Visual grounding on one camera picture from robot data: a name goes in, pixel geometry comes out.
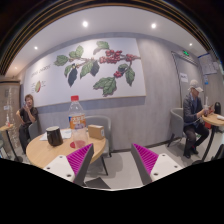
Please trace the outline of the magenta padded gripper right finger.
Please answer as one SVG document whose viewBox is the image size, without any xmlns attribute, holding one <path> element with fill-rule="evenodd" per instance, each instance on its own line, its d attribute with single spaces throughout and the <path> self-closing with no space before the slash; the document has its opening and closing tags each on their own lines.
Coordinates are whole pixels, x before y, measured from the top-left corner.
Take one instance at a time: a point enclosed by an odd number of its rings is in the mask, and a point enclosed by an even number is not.
<svg viewBox="0 0 224 224">
<path fill-rule="evenodd" d="M 148 148 L 133 143 L 131 153 L 144 185 L 150 184 L 182 169 L 166 153 L 156 154 Z"/>
</svg>

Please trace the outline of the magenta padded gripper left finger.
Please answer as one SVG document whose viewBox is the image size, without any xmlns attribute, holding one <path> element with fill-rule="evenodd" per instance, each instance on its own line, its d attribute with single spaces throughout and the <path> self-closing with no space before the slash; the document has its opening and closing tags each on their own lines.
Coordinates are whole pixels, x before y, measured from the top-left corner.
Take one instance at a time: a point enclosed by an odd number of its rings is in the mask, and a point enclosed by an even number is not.
<svg viewBox="0 0 224 224">
<path fill-rule="evenodd" d="M 67 156 L 57 156 L 44 167 L 44 170 L 82 186 L 93 154 L 94 147 L 89 144 Z"/>
</svg>

